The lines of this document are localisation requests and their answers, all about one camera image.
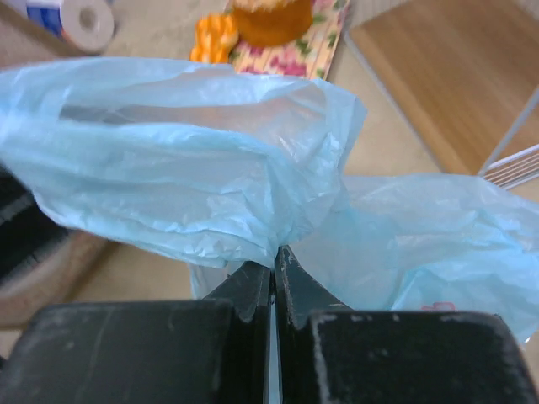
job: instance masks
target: scratch mark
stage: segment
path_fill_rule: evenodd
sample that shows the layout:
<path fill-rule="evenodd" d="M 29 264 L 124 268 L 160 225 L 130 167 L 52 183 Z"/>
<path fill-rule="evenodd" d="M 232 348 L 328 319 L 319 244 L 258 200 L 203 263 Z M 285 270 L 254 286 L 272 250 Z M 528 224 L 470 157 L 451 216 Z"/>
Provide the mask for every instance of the scratch mark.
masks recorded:
<path fill-rule="evenodd" d="M 109 323 L 109 320 L 111 317 L 112 317 L 112 311 L 109 311 L 107 313 L 107 316 L 103 320 L 103 324 L 101 324 L 101 328 L 99 329 L 97 337 L 95 338 L 95 343 L 93 344 L 93 348 L 92 348 L 92 354 L 90 355 L 90 362 L 88 363 L 88 370 L 86 372 L 86 377 L 84 378 L 84 382 L 77 389 L 77 394 L 75 395 L 74 404 L 78 404 L 83 399 L 84 392 L 86 391 L 86 389 L 88 388 L 88 384 L 92 380 L 93 372 L 95 371 L 95 365 L 97 364 L 97 361 L 98 361 L 99 349 L 101 348 L 101 341 L 103 340 L 104 330 L 107 327 L 107 324 Z"/>
<path fill-rule="evenodd" d="M 172 332 L 176 331 L 176 327 L 174 327 L 174 324 L 172 322 L 173 319 L 174 319 L 174 309 L 170 311 L 170 314 L 168 315 L 168 320 L 167 320 L 168 329 Z"/>

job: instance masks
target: light blue plastic bag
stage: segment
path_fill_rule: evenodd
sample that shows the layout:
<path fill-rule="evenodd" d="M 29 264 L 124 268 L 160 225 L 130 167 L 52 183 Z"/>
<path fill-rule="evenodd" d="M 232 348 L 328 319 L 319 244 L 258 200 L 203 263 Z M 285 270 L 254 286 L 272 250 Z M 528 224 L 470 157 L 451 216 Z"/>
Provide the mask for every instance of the light blue plastic bag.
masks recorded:
<path fill-rule="evenodd" d="M 365 115 L 322 80 L 59 61 L 0 74 L 0 163 L 64 226 L 212 267 L 270 266 L 344 203 Z"/>
<path fill-rule="evenodd" d="M 357 310 L 484 311 L 539 328 L 539 205 L 477 177 L 344 177 L 349 209 L 291 244 Z M 190 267 L 203 297 L 238 268 Z"/>

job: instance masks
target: beige floor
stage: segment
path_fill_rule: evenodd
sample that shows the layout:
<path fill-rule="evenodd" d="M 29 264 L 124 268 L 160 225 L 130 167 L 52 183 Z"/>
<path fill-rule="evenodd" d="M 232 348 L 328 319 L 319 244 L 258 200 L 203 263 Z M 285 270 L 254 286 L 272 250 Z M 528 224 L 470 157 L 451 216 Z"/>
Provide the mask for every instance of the beige floor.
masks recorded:
<path fill-rule="evenodd" d="M 120 15 L 123 19 L 129 20 L 126 14 L 132 10 L 125 7 L 125 1 L 119 0 L 120 6 L 124 5 L 123 8 L 120 7 Z M 184 32 L 183 28 L 177 29 L 179 32 Z M 174 33 L 173 29 L 162 29 L 161 32 L 163 35 Z M 144 45 L 142 47 L 144 50 L 137 53 L 133 51 L 133 39 L 126 43 L 125 36 L 120 35 L 120 38 L 123 42 L 113 46 L 117 53 L 125 51 L 131 55 L 155 56 L 147 54 L 147 52 L 154 52 L 155 48 Z M 164 46 L 162 41 L 159 42 L 159 46 Z M 439 172 L 421 142 L 342 41 L 334 59 L 329 81 L 359 96 L 369 110 L 364 130 L 360 133 L 346 166 L 346 173 L 398 175 Z M 513 191 L 539 202 L 539 180 L 521 185 Z M 73 294 L 72 299 L 80 301 L 162 300 L 188 299 L 189 297 L 189 275 L 184 263 L 133 247 L 113 246 L 99 260 L 91 274 Z M 0 332 L 0 354 L 6 355 L 10 351 L 18 335 L 18 330 Z M 539 337 L 537 335 L 526 345 L 525 352 L 532 372 L 539 381 Z"/>

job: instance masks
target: orange item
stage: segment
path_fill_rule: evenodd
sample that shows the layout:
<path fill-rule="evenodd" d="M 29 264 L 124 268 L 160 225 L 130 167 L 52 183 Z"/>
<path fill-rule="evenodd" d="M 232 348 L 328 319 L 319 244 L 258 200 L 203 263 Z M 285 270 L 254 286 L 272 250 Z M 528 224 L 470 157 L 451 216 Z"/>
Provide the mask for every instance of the orange item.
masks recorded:
<path fill-rule="evenodd" d="M 233 0 L 232 15 L 251 46 L 284 45 L 312 24 L 311 0 Z"/>
<path fill-rule="evenodd" d="M 228 54 L 237 43 L 238 33 L 230 14 L 210 14 L 200 19 L 195 28 L 195 47 L 190 61 L 228 63 Z"/>

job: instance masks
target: black object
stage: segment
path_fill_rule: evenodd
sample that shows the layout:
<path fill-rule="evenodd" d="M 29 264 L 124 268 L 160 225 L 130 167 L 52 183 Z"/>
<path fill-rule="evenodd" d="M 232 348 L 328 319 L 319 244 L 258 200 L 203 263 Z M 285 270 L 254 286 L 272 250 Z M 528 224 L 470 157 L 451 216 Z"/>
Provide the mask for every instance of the black object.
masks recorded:
<path fill-rule="evenodd" d="M 68 235 L 0 167 L 0 286 L 47 259 Z"/>
<path fill-rule="evenodd" d="M 0 374 L 0 404 L 267 401 L 275 292 L 282 400 L 538 403 L 507 326 L 479 313 L 352 311 L 288 247 L 204 300 L 53 306 Z"/>

